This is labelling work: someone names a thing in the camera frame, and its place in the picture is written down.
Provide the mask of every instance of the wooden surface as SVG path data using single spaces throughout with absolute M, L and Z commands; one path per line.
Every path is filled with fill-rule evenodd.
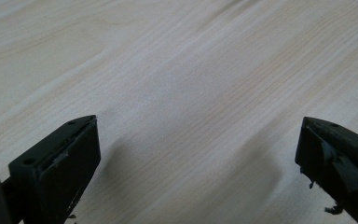
M 0 0 L 0 178 L 90 114 L 66 223 L 353 223 L 294 157 L 304 116 L 358 133 L 358 1 Z

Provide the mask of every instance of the light wood table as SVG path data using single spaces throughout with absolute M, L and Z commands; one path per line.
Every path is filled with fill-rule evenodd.
M 353 223 L 295 164 L 358 133 L 358 1 L 0 0 L 0 178 L 67 120 L 101 164 L 66 223 Z

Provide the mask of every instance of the wood grain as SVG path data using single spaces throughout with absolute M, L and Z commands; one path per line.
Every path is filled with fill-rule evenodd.
M 67 223 L 353 223 L 294 156 L 304 116 L 358 132 L 358 1 L 0 0 L 0 178 L 88 114 Z

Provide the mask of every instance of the screw hole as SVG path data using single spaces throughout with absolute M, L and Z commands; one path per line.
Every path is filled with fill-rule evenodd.
M 34 159 L 32 159 L 32 158 L 27 159 L 23 163 L 24 163 L 24 165 L 31 165 L 32 163 L 34 163 Z

